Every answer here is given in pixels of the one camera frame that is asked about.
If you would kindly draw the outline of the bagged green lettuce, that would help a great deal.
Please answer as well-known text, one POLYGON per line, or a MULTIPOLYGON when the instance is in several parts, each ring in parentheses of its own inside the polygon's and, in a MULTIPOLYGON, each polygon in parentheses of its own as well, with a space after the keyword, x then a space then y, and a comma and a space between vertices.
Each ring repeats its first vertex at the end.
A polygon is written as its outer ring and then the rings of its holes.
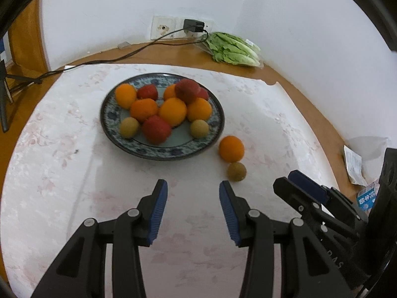
POLYGON ((202 49, 217 63, 245 67, 263 67, 261 49, 249 39, 233 34, 213 32, 200 40, 202 49))

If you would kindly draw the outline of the blue white patterned plate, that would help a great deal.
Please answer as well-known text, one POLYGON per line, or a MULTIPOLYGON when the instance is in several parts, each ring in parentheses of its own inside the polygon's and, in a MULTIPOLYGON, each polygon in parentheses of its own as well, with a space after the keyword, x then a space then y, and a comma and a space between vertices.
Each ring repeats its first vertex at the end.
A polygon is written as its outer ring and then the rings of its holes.
POLYGON ((170 73, 124 80, 104 98, 99 117, 115 146, 155 161, 203 152, 216 143, 225 125, 223 108, 213 93, 170 73))

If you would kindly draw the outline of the white wall outlet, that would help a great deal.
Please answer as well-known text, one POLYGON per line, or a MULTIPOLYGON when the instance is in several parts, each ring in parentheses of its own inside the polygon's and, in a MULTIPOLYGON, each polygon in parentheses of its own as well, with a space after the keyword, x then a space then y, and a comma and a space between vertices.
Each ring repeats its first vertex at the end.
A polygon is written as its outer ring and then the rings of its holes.
POLYGON ((188 18, 178 18, 176 20, 175 39, 200 38, 206 32, 211 33, 213 20, 194 20, 188 18))

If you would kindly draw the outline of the large front orange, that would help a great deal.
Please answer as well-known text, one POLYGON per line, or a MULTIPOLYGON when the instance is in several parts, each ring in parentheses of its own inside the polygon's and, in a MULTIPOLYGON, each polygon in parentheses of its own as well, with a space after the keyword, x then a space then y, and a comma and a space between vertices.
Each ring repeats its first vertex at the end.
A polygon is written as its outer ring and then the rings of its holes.
POLYGON ((175 98, 176 97, 175 87, 176 87, 176 85, 172 84, 172 85, 169 85, 165 89, 165 91, 163 93, 163 100, 164 101, 166 101, 166 100, 168 100, 170 98, 175 98))

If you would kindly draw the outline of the black power adapter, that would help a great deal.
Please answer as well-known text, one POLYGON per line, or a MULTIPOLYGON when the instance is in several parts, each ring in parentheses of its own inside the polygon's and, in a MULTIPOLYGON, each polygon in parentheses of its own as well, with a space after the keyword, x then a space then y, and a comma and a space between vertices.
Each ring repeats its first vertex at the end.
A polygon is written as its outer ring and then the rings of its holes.
POLYGON ((183 23, 183 30, 192 33, 204 32, 205 23, 199 20, 185 19, 183 23))

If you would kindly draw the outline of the blue white packet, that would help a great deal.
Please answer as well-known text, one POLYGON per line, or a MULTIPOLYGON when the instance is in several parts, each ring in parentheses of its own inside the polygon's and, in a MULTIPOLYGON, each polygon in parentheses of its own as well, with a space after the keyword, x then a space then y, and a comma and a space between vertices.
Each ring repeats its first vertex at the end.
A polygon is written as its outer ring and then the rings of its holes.
POLYGON ((357 195, 358 206, 367 215, 371 212, 371 209, 375 204, 378 190, 379 185, 376 183, 372 183, 368 187, 361 190, 357 195))

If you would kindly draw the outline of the small grey block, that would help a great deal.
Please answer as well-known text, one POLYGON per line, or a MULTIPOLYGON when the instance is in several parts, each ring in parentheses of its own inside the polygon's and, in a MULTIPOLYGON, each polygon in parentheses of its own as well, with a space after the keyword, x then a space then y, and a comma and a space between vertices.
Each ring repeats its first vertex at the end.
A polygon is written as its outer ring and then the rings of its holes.
POLYGON ((127 41, 125 41, 118 45, 118 49, 123 50, 125 48, 128 48, 129 46, 130 46, 130 44, 127 41))

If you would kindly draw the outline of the black tripod stand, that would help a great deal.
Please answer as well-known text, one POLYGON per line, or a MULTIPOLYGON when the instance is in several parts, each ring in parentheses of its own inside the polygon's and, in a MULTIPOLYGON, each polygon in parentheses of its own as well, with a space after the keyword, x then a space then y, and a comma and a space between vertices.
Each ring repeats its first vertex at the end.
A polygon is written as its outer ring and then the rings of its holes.
POLYGON ((9 125, 7 121, 7 111, 6 111, 6 100, 13 103, 12 91, 16 91, 18 88, 25 88, 31 83, 41 84, 42 80, 39 78, 32 78, 26 76, 12 75, 7 72, 5 62, 1 59, 1 128, 4 133, 9 130, 9 125), (7 84, 7 78, 20 81, 15 87, 9 89, 7 84))

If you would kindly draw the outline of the red apple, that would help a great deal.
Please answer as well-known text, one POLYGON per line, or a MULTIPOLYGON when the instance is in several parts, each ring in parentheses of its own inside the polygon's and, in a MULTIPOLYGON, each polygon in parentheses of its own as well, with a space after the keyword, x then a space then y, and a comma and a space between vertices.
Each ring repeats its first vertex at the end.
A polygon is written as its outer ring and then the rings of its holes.
POLYGON ((208 100, 209 99, 208 91, 204 87, 201 87, 199 93, 197 94, 197 97, 202 98, 204 100, 208 100))
POLYGON ((142 132, 150 144, 160 145, 172 134, 172 127, 166 120, 155 115, 143 123, 142 132))
POLYGON ((194 102, 200 92, 200 85, 192 79, 182 79, 175 84, 176 97, 186 104, 194 102))
POLYGON ((142 99, 152 99, 156 101, 158 99, 158 90, 155 85, 148 84, 137 90, 137 98, 142 99))

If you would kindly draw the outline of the white wall socket plate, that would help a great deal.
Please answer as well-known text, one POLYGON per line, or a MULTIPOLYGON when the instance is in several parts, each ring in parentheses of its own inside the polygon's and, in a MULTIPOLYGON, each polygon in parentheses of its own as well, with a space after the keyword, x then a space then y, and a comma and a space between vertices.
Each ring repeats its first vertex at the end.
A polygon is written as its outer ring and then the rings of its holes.
POLYGON ((154 15, 151 25, 150 40, 156 40, 176 29, 176 18, 154 15))

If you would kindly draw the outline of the brown kiwi back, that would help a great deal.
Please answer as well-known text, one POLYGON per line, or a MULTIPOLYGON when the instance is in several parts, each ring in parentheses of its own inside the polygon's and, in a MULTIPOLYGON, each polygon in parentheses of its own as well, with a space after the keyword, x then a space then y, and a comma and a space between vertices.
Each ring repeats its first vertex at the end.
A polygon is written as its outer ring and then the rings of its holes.
POLYGON ((241 162, 230 163, 227 170, 228 180, 232 182, 240 182, 247 175, 246 166, 241 162))

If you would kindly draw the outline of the white paper packet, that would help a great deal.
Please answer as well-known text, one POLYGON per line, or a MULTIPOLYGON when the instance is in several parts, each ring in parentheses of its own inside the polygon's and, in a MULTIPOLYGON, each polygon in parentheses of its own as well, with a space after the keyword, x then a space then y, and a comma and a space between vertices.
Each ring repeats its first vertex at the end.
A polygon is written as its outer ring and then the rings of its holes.
POLYGON ((367 181, 363 177, 362 157, 351 150, 346 145, 343 147, 344 162, 349 180, 354 185, 367 186, 367 181))

